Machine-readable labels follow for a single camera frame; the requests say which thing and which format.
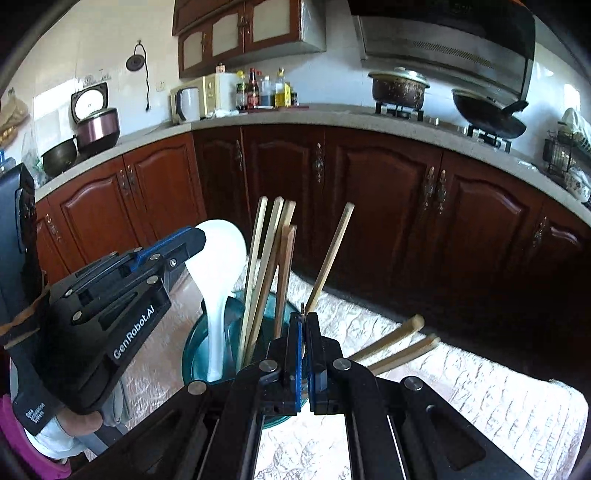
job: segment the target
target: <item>cooking oil bottle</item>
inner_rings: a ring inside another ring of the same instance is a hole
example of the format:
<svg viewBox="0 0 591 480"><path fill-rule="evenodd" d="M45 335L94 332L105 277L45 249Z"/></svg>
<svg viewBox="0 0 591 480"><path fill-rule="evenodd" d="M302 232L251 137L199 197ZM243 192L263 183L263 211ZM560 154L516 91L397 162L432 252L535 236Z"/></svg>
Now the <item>cooking oil bottle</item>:
<svg viewBox="0 0 591 480"><path fill-rule="evenodd" d="M291 106L291 86L285 80L285 70L279 69L275 81L275 107Z"/></svg>

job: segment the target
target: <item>power cord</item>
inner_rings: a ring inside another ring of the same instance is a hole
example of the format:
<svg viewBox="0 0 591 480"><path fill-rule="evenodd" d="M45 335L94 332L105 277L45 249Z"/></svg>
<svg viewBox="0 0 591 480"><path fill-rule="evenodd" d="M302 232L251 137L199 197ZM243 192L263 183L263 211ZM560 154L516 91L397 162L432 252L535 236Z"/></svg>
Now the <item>power cord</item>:
<svg viewBox="0 0 591 480"><path fill-rule="evenodd" d="M142 47L142 50L144 51L144 59L145 59L144 66L146 67L146 87L148 88L148 92L146 93L146 112L147 112L150 109L150 84L148 83L148 54L146 53L146 49L142 45L142 41L138 40L138 44L134 48L134 55L135 55L135 51L137 50L138 47Z"/></svg>

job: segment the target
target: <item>upper cabinet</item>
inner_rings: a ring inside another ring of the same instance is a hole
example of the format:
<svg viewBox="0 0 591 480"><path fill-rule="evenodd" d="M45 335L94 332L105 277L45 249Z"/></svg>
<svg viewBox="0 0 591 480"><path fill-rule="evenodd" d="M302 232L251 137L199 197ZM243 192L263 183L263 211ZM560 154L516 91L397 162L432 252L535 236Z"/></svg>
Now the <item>upper cabinet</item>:
<svg viewBox="0 0 591 480"><path fill-rule="evenodd" d="M178 74L195 78L211 73L220 62L239 66L268 58L326 51L326 28L322 0L248 0L238 4L205 2L207 14L183 12L186 2L175 6L178 34Z"/></svg>

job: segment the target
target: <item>person's hand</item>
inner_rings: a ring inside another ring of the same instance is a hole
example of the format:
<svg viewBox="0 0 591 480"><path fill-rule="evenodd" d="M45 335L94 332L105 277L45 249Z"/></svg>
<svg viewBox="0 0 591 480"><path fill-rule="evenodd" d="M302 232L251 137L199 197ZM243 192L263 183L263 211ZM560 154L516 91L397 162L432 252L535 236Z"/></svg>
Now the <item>person's hand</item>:
<svg viewBox="0 0 591 480"><path fill-rule="evenodd" d="M64 432L72 437L90 435L100 429L103 424L103 418L97 411L88 415L78 415L68 407L59 412L56 418Z"/></svg>

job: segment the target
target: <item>white ceramic spoon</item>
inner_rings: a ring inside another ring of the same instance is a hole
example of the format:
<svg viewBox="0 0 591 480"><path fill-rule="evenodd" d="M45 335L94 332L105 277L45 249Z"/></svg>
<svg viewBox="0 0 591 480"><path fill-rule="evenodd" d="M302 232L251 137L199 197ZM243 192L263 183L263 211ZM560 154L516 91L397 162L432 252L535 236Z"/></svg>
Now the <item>white ceramic spoon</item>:
<svg viewBox="0 0 591 480"><path fill-rule="evenodd" d="M207 220L197 228L205 233L205 247L189 258L185 266L205 301L209 343L207 381L215 382L223 373L226 300L244 268L246 243L240 230L225 220Z"/></svg>

